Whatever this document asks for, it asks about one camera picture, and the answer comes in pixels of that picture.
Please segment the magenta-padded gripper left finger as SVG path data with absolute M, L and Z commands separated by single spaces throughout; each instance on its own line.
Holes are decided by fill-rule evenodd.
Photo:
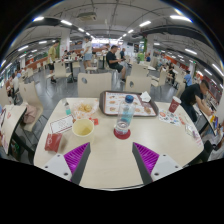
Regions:
M 90 143 L 80 145 L 65 155 L 57 153 L 42 169 L 76 185 L 80 184 L 90 154 Z

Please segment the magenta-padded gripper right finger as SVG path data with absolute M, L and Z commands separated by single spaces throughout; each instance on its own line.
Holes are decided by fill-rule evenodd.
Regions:
M 182 169 L 169 155 L 158 154 L 138 143 L 133 143 L 132 153 L 144 185 Z

